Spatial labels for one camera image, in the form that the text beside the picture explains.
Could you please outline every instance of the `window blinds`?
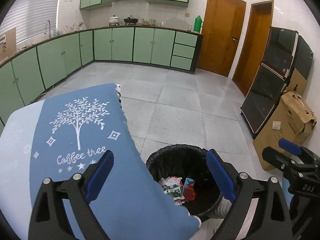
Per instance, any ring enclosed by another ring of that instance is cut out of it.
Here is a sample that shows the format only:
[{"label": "window blinds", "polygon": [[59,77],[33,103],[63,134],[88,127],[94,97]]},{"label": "window blinds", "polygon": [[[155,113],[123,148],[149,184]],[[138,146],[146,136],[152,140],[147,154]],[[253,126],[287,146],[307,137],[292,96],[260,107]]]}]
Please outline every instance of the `window blinds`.
[{"label": "window blinds", "polygon": [[43,33],[47,20],[55,29],[57,5],[58,0],[16,0],[0,25],[0,34],[16,27],[19,43]]}]

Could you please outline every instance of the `trash can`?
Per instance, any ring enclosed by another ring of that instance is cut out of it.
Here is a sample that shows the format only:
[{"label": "trash can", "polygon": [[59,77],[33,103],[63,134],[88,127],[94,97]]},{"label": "trash can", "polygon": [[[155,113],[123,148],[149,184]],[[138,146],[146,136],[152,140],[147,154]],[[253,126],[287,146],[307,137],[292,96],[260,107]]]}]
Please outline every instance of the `trash can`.
[{"label": "trash can", "polygon": [[191,215],[198,216],[202,222],[220,204],[222,194],[206,164],[206,149],[186,144],[166,146],[151,154],[147,168],[153,179],[177,176],[185,182],[186,178],[195,181],[196,198],[183,204]]}]

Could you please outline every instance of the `bottle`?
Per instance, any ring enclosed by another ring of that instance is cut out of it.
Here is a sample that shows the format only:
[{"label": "bottle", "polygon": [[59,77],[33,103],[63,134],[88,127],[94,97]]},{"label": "bottle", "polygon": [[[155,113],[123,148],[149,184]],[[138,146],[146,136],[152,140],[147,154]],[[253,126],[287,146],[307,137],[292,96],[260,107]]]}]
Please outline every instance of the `bottle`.
[{"label": "bottle", "polygon": [[197,33],[200,33],[200,29],[202,27],[202,23],[203,23],[203,21],[202,21],[200,15],[198,15],[198,17],[195,20],[195,25],[193,27],[193,31],[197,32]]}]

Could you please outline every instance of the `blue gripper pad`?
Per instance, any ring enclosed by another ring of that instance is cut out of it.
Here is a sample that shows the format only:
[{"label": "blue gripper pad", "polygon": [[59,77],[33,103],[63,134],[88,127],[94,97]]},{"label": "blue gripper pad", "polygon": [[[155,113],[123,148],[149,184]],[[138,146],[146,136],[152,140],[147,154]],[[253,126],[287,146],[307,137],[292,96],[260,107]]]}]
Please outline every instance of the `blue gripper pad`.
[{"label": "blue gripper pad", "polygon": [[295,143],[290,142],[284,138],[280,139],[278,144],[279,147],[293,155],[299,156],[302,153],[302,150],[299,145],[296,145]]},{"label": "blue gripper pad", "polygon": [[104,157],[94,174],[92,174],[90,180],[87,182],[87,194],[84,199],[87,203],[96,200],[103,184],[105,183],[114,164],[113,152],[109,151],[107,156]]},{"label": "blue gripper pad", "polygon": [[207,166],[222,195],[233,203],[237,199],[234,182],[211,150],[207,152],[206,160]]}]

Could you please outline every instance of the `tiled floor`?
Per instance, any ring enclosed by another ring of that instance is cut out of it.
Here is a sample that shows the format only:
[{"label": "tiled floor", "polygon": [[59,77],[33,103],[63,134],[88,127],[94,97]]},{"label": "tiled floor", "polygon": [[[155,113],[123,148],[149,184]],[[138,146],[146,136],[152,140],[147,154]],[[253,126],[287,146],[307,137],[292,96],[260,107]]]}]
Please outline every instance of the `tiled floor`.
[{"label": "tiled floor", "polygon": [[[264,171],[240,106],[243,94],[231,79],[197,69],[187,74],[150,66],[93,63],[43,98],[103,83],[121,84],[122,108],[145,162],[169,144],[214,148],[224,161],[254,179],[267,180],[279,171]],[[192,240],[210,239],[221,220],[202,224]]]}]

